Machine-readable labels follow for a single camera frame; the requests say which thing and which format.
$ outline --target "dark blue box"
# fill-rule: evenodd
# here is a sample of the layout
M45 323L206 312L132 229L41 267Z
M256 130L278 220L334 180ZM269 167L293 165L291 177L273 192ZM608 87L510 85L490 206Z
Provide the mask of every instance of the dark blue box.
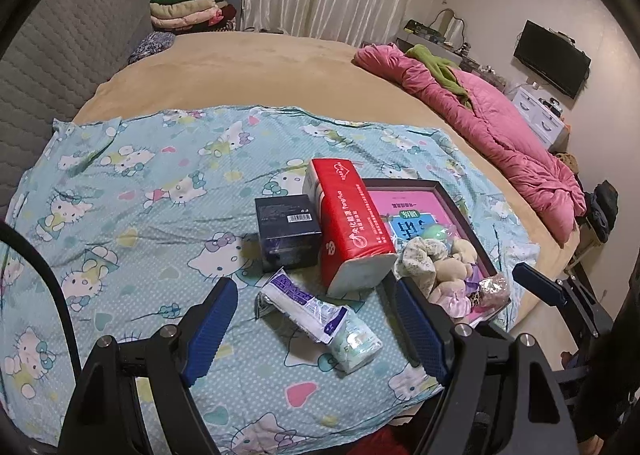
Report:
M281 267L297 269L318 263L322 231L308 196L256 199L255 214L265 273Z

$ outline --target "floor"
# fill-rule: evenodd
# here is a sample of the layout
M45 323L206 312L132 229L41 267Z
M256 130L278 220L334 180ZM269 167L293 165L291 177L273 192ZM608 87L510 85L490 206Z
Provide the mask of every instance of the floor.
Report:
M527 316L512 330L517 336L527 332L540 343L542 352L552 370L562 370L560 354L563 351L574 353L577 350L574 339L569 333L560 313L555 307L539 302Z

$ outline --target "grey quilted sofa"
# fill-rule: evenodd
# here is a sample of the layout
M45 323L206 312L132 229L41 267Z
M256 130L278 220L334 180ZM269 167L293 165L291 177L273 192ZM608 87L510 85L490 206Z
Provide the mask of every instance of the grey quilted sofa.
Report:
M52 136L152 31L149 0L42 0L0 60L0 218Z

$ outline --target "green ball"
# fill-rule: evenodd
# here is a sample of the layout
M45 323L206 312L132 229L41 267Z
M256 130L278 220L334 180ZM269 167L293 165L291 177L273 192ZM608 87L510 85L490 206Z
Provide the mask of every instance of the green ball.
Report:
M447 242L447 228L440 224L432 224L428 228L425 228L421 237L423 239L436 239L441 242Z

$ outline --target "cotton pad pack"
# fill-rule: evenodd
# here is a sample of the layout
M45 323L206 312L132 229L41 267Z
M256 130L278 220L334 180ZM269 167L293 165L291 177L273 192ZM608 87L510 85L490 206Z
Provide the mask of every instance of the cotton pad pack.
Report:
M329 344L344 327L347 307L332 305L296 286L280 269L260 289L255 300L255 316L260 318L273 308L288 316L313 341Z

